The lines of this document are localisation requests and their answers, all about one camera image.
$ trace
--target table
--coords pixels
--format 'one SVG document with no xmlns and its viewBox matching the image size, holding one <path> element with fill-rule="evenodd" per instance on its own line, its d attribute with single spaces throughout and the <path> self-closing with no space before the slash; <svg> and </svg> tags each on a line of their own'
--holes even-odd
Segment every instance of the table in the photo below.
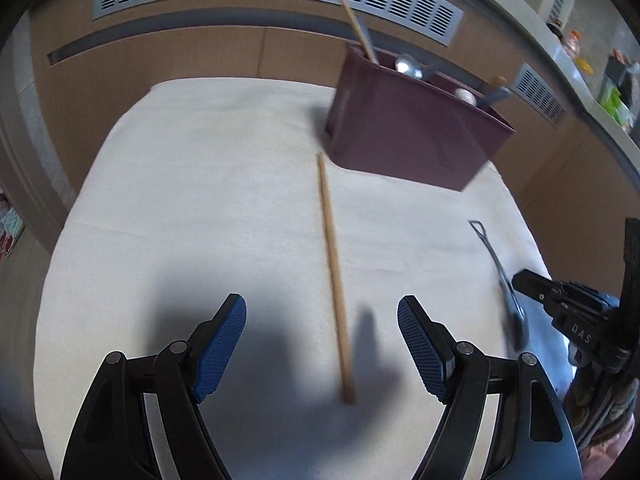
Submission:
<svg viewBox="0 0 640 480">
<path fill-rule="evenodd" d="M 36 414 L 55 478 L 104 356 L 158 352 L 242 294 L 247 323 L 217 392 L 201 404 L 238 479 L 411 478 L 443 406 L 398 329 L 414 294 L 431 319 L 507 356 L 494 264 L 546 269 L 508 189 L 487 164 L 461 193 L 328 165 L 356 406 L 339 370 L 316 152 L 333 89 L 242 78 L 154 86 L 113 127 L 52 256 L 36 329 Z M 535 302 L 530 350 L 562 391 L 566 342 Z M 154 396 L 148 413 L 176 478 Z M 493 431 L 489 398 L 468 478 Z"/>
</svg>

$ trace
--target tiled floor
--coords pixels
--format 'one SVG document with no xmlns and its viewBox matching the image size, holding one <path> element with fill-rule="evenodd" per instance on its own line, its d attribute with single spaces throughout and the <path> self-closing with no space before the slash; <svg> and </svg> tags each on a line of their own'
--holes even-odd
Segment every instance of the tiled floor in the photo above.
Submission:
<svg viewBox="0 0 640 480">
<path fill-rule="evenodd" d="M 0 259 L 0 415 L 36 471 L 46 478 L 33 402 L 33 355 L 42 285 L 50 256 L 25 230 Z"/>
</svg>

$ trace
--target dark container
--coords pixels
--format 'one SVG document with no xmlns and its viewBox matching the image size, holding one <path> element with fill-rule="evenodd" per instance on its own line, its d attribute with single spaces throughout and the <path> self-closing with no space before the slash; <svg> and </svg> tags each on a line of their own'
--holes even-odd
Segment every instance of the dark container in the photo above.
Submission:
<svg viewBox="0 0 640 480">
<path fill-rule="evenodd" d="M 335 164 L 462 191 L 514 133 L 492 108 L 455 97 L 463 84 L 436 73 L 428 82 L 380 65 L 361 50 L 347 54 L 327 118 Z"/>
</svg>

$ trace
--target plastic bottle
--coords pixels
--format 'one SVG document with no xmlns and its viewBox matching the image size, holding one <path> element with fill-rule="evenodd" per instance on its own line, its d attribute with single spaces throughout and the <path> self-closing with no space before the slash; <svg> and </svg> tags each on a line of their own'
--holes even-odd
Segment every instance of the plastic bottle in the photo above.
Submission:
<svg viewBox="0 0 640 480">
<path fill-rule="evenodd" d="M 562 40 L 562 46 L 571 59 L 580 56 L 580 32 L 572 30 Z"/>
</svg>

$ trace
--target bolt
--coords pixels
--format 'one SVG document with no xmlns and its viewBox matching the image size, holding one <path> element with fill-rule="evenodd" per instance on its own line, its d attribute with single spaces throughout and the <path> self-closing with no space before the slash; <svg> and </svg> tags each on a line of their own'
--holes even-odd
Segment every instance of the bolt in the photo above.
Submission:
<svg viewBox="0 0 640 480">
<path fill-rule="evenodd" d="M 172 354 L 181 354 L 186 349 L 187 343 L 185 343 L 184 341 L 174 341 L 173 343 L 171 343 L 171 346 L 169 346 L 169 350 Z"/>
<path fill-rule="evenodd" d="M 524 354 L 522 354 L 522 361 L 526 365 L 533 366 L 538 362 L 538 359 L 535 355 L 530 354 L 529 352 L 524 352 Z"/>
<path fill-rule="evenodd" d="M 456 349 L 463 355 L 471 355 L 474 352 L 474 346 L 466 341 L 458 343 Z"/>
<path fill-rule="evenodd" d="M 121 356 L 122 354 L 120 352 L 110 352 L 104 360 L 107 361 L 108 364 L 114 365 L 120 360 Z"/>
</svg>

